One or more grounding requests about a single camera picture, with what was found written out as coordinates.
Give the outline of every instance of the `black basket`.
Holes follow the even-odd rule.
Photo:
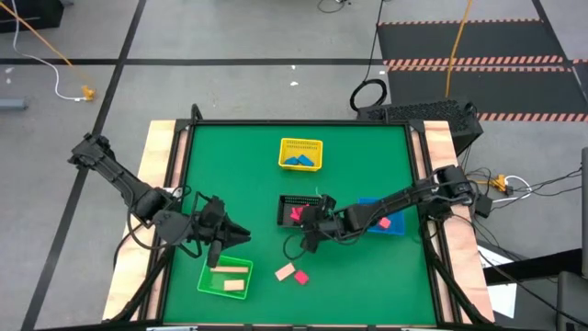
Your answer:
[[[300,227],[298,223],[290,218],[292,207],[300,207],[307,204],[309,206],[317,206],[320,200],[320,197],[279,196],[279,202],[277,203],[277,226]]]

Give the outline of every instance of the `wooden table edge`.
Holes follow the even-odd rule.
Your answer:
[[[431,166],[433,169],[441,166],[457,165],[458,159],[455,155],[449,126],[445,121],[426,121],[424,123],[425,137],[429,149]],[[149,127],[141,165],[137,177],[154,187],[164,185],[165,173],[174,139],[175,120],[153,120]],[[424,162],[419,144],[419,136],[413,132],[413,149],[415,151],[416,164],[419,177],[424,177]],[[172,187],[179,185],[181,174],[182,152],[186,146],[186,133],[180,135],[178,153],[172,175]],[[454,213],[469,220],[468,209],[463,206],[454,207]],[[494,320],[490,296],[481,267],[478,244],[473,229],[459,218],[452,218],[446,221],[445,231],[447,245],[451,257],[451,267],[454,277],[461,289],[468,295],[478,310],[491,321]],[[152,229],[140,229],[137,235],[145,243],[153,239]],[[107,303],[103,313],[103,319],[108,319],[117,314],[127,303],[129,298],[137,290],[147,270],[150,251],[141,249],[132,240],[123,245],[119,252],[119,262],[114,270]],[[446,322],[452,322],[451,307],[447,286],[437,274],[437,283],[441,298],[441,308]],[[147,318],[154,319],[159,303],[162,276],[153,284],[150,299],[150,307],[147,311]],[[464,323],[469,321],[468,317],[462,314]]]

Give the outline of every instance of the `concrete floor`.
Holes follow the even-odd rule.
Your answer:
[[[66,8],[61,28],[41,33],[70,57],[116,59],[137,3],[76,0]],[[352,3],[324,15],[315,0],[148,0],[130,58],[365,59],[379,2]],[[543,3],[568,56],[588,58],[587,23],[580,14],[588,3]],[[385,4],[382,20],[460,19],[465,4],[392,0]],[[471,19],[531,17],[537,13],[530,0],[476,1],[470,14]],[[0,58],[17,57],[11,40],[10,34],[0,35]],[[19,47],[54,57],[28,32],[21,34]],[[378,46],[375,56],[380,56]],[[93,103],[58,99],[46,66],[0,66],[0,97],[30,100],[25,112],[0,113],[0,219],[7,225],[0,232],[0,261],[5,266],[0,270],[0,297],[10,298],[0,309],[4,330],[22,325],[76,175],[65,161],[92,130],[113,71],[112,66],[82,69],[101,92]],[[61,91],[78,95],[79,80],[67,68],[60,70]],[[103,133],[119,161],[137,171],[150,120],[185,118],[194,102],[211,119],[352,119],[348,98],[365,70],[354,65],[126,66]],[[379,70],[374,67],[371,76],[378,76]],[[376,93],[368,90],[361,98],[368,102]],[[483,127],[486,133],[475,142],[468,169],[487,166],[530,182],[577,168],[580,150],[588,145],[588,128],[582,123],[493,122]],[[553,190],[578,182],[570,180]],[[124,213],[115,189],[90,174],[37,328],[100,321]],[[524,256],[577,247],[580,194],[529,198],[497,211],[484,223],[501,245]]]

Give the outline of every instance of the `yellow cable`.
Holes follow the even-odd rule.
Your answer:
[[[77,67],[75,67],[63,54],[61,54],[59,51],[57,51],[48,41],[46,41],[33,27],[31,27],[27,21],[25,21],[24,19],[20,18],[19,15],[17,15],[17,13],[15,13],[14,11],[12,11],[12,9],[10,9],[7,5],[5,5],[2,1],[0,1],[0,6],[8,12],[8,14],[12,15],[14,18],[16,18],[20,23],[22,23],[25,27],[27,27],[27,29],[30,30],[30,32],[32,32],[35,36],[37,36],[37,38],[39,38],[45,45],[47,45],[47,47],[49,47],[55,54],[57,54],[60,58],[62,58],[62,60],[64,60],[67,65],[69,65],[70,67],[72,67],[75,72],[80,76],[80,78],[87,82],[89,85],[91,85],[90,83],[92,83],[92,80],[86,76],[81,70],[79,70]],[[84,92],[85,97],[88,100],[92,100],[94,98],[94,94],[95,94],[95,90],[89,88],[88,86],[82,86],[82,91]]]
[[[447,81],[445,84],[445,97],[449,97],[449,88],[451,87],[451,70],[453,69],[453,60],[456,56],[456,51],[458,50],[459,39],[461,39],[461,32],[463,31],[463,27],[466,25],[466,21],[468,20],[469,9],[471,8],[471,3],[473,0],[468,0],[468,6],[466,7],[466,13],[463,15],[461,19],[461,24],[459,25],[459,32],[458,36],[456,37],[456,42],[453,44],[453,50],[451,51],[451,57],[449,58],[449,68],[447,69]]]

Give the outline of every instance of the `green mat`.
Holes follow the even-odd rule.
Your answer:
[[[316,173],[277,165],[281,138],[322,140]],[[415,208],[404,211],[405,236],[366,234],[356,245],[321,243],[294,265],[310,277],[301,286],[274,273],[288,261],[282,244],[294,229],[277,227],[281,194],[329,194],[337,206],[383,197],[412,184],[403,127],[199,126],[187,184],[217,195],[252,241],[223,252],[254,262],[246,300],[197,291],[205,257],[176,250],[164,309],[166,323],[433,325],[435,315]],[[194,194],[183,212],[190,213]],[[300,238],[288,245],[299,252]]]

